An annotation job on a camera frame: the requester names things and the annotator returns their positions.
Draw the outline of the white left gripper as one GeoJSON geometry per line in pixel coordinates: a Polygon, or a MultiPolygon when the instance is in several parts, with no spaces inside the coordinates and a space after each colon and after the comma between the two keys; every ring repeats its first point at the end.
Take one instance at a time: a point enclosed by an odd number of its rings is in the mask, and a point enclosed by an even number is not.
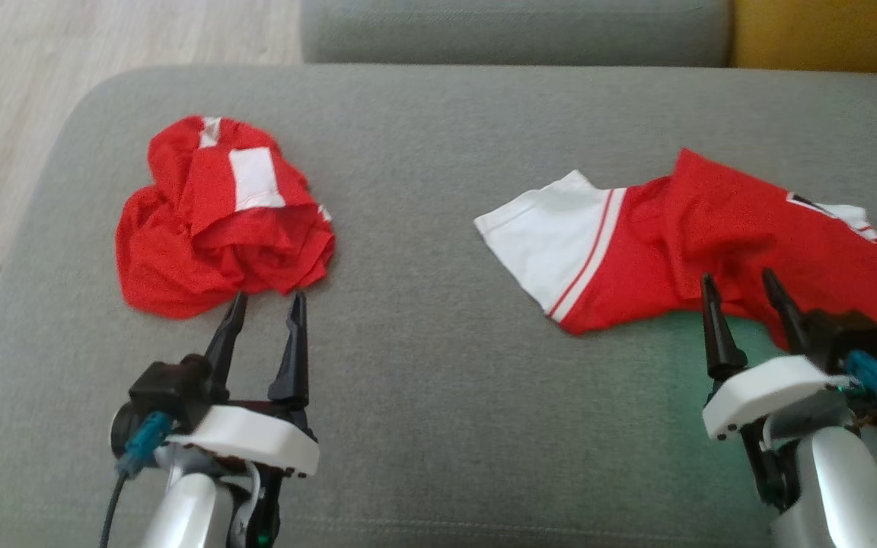
{"type": "MultiPolygon", "coordinates": [[[[234,344],[243,329],[248,295],[238,292],[208,348],[209,396],[227,402],[234,344]]],[[[313,476],[321,456],[299,426],[309,405],[307,298],[296,292],[286,318],[288,339],[268,399],[289,416],[266,416],[244,406],[213,406],[190,434],[164,445],[164,545],[272,547],[281,531],[282,482],[313,476]]]]}

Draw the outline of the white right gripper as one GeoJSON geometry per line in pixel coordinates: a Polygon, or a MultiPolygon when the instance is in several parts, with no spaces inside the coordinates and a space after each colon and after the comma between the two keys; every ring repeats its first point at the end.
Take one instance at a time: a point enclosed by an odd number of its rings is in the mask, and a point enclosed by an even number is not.
{"type": "MultiPolygon", "coordinates": [[[[772,269],[763,269],[762,282],[787,350],[807,355],[810,336],[796,301],[772,269]]],[[[702,277],[702,299],[706,368],[713,382],[702,410],[704,430],[710,439],[741,441],[759,499],[784,512],[800,496],[795,451],[801,440],[824,428],[855,423],[844,393],[850,378],[819,370],[805,356],[769,358],[746,367],[748,359],[735,344],[711,274],[702,277]]]]}

